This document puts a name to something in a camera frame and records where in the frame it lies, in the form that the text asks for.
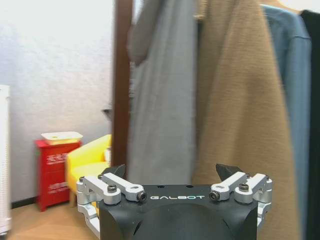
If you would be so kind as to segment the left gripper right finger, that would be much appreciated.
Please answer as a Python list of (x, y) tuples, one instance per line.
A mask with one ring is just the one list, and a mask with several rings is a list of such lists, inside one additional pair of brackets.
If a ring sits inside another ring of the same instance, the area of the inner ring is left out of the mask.
[(216, 172), (221, 182), (210, 187), (210, 200), (226, 201), (230, 195), (240, 204), (250, 204), (257, 201), (257, 229), (260, 230), (266, 213), (272, 207), (273, 181), (265, 174), (254, 176), (243, 172), (239, 167), (217, 163)]

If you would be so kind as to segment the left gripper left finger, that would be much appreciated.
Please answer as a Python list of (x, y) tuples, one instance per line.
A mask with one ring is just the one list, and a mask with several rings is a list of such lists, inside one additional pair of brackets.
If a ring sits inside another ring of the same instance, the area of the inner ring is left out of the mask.
[(130, 202), (143, 203), (146, 191), (140, 184), (131, 183), (117, 173), (123, 173), (125, 165), (110, 167), (97, 176), (81, 176), (76, 182), (77, 210), (84, 215), (85, 223), (96, 235), (100, 235), (100, 219), (93, 202), (102, 201), (109, 206), (121, 202), (122, 196)]

